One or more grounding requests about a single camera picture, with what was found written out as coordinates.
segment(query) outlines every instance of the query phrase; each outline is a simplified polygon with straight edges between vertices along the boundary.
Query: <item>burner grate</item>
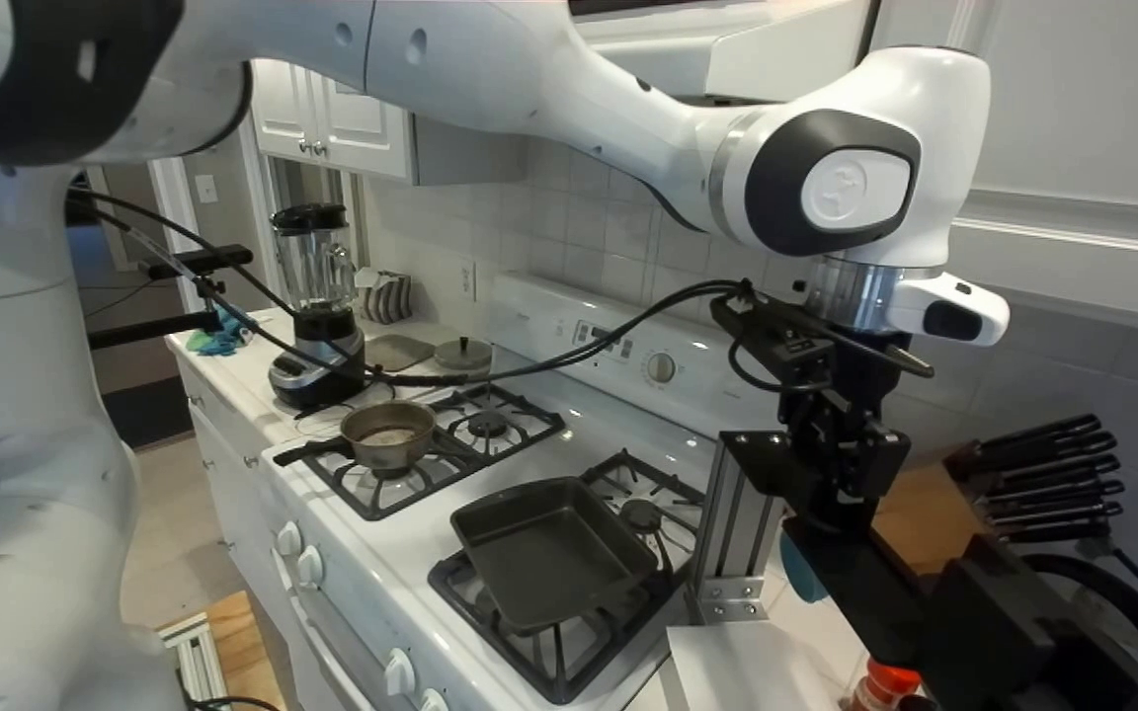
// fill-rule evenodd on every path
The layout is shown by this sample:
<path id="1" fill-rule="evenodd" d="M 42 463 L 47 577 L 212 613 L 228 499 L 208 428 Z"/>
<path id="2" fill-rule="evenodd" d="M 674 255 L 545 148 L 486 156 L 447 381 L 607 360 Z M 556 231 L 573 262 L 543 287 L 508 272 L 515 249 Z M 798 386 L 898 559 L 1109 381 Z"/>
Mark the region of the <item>burner grate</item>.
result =
<path id="1" fill-rule="evenodd" d="M 536 402 L 495 385 L 435 402 L 435 417 L 456 444 L 490 463 L 508 457 L 564 428 L 561 417 L 543 411 Z"/>
<path id="2" fill-rule="evenodd" d="M 429 569 L 435 594 L 549 702 L 573 702 L 674 598 L 689 577 L 703 506 L 701 492 L 623 449 L 586 469 L 582 484 L 590 484 L 615 514 L 638 502 L 661 514 L 657 531 L 643 521 L 647 532 L 641 532 L 641 543 L 661 552 L 664 569 L 632 588 L 632 598 L 569 615 L 535 638 L 515 638 L 501 627 L 501 615 L 465 552 Z"/>
<path id="3" fill-rule="evenodd" d="M 564 428 L 561 417 L 535 407 L 520 397 L 501 386 L 472 386 L 429 407 L 440 430 L 428 455 L 399 478 L 370 474 L 356 463 L 356 449 L 344 438 L 304 444 L 278 455 L 278 467 L 304 463 L 315 478 L 329 484 L 364 521 L 385 521 L 458 478 L 472 478 L 518 449 L 529 449 Z"/>

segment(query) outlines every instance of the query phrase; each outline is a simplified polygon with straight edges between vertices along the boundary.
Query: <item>range hood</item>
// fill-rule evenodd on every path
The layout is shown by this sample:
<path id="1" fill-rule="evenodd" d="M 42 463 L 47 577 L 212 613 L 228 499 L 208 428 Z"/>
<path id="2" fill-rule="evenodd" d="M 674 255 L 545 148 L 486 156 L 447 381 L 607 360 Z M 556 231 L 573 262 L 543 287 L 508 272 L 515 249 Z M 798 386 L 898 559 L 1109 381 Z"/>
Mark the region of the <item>range hood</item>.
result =
<path id="1" fill-rule="evenodd" d="M 793 101 L 857 62 L 872 0 L 590 0 L 578 33 L 685 101 Z"/>

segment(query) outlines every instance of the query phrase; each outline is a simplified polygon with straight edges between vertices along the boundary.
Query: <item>white cabinet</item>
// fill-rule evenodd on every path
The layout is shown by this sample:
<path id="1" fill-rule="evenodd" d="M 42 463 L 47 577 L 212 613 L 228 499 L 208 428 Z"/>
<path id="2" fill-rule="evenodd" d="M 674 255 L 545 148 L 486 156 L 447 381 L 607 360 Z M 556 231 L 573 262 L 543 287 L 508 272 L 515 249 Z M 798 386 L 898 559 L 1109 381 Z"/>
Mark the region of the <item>white cabinet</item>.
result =
<path id="1" fill-rule="evenodd" d="M 278 577 L 269 565 L 271 551 L 269 551 L 269 527 L 261 518 L 257 474 L 234 455 L 234 448 L 202 411 L 188 411 L 188 422 L 198 430 L 202 469 L 212 496 L 212 514 L 228 560 L 241 569 L 253 594 L 265 594 L 271 588 Z"/>
<path id="2" fill-rule="evenodd" d="M 282 160 L 304 160 L 315 144 L 312 108 L 307 108 L 307 76 L 288 62 L 257 61 L 257 148 Z"/>
<path id="3" fill-rule="evenodd" d="M 415 119 L 278 61 L 253 62 L 257 151 L 394 182 L 508 182 L 524 144 Z"/>

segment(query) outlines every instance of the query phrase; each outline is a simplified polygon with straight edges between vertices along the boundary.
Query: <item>wall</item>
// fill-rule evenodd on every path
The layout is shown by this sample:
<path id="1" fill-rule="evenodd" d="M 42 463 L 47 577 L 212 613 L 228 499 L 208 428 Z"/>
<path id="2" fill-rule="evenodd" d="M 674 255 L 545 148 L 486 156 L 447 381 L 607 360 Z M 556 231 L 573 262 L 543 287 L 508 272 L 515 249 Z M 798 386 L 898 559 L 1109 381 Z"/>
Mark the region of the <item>wall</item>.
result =
<path id="1" fill-rule="evenodd" d="M 202 156 L 182 160 L 182 168 L 187 168 L 188 202 L 198 215 L 198 232 L 212 247 L 253 249 L 253 272 L 265 278 L 265 264 L 257 264 L 265 256 L 257 255 L 253 193 L 248 193 L 248 178 L 245 178 L 241 144 L 227 140 Z M 261 310 L 265 306 L 265 297 L 234 272 L 227 272 L 221 285 L 228 287 L 227 297 L 238 310 Z"/>
<path id="2" fill-rule="evenodd" d="M 657 299 L 703 278 L 751 278 L 788 291 L 803 262 L 694 237 L 623 173 L 561 148 L 529 156 L 518 185 L 364 182 L 364 243 L 381 270 L 419 282 L 419 311 L 472 327 L 495 272 L 536 272 L 630 299 Z M 942 374 L 906 385 L 890 422 L 931 457 L 971 436 L 1001 436 L 1076 411 L 1097 411 L 1121 438 L 1127 518 L 1117 543 L 1138 559 L 1138 327 L 1092 316 L 1014 310 L 993 351 L 923 343 Z"/>

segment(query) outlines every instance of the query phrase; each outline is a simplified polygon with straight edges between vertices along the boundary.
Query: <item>oven door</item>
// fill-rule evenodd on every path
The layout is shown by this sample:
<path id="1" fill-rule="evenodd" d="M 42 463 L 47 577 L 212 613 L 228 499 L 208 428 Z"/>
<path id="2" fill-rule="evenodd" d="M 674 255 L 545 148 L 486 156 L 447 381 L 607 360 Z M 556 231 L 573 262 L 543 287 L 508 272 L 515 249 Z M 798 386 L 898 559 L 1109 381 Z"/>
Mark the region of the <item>oven door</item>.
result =
<path id="1" fill-rule="evenodd" d="M 369 693 L 385 693 L 385 664 L 381 656 L 349 627 L 339 607 L 312 588 L 291 588 L 291 577 L 282 559 L 271 559 L 282 569 L 282 586 L 288 588 L 288 607 L 304 631 L 304 644 L 321 661 L 321 672 L 344 711 L 377 711 Z"/>

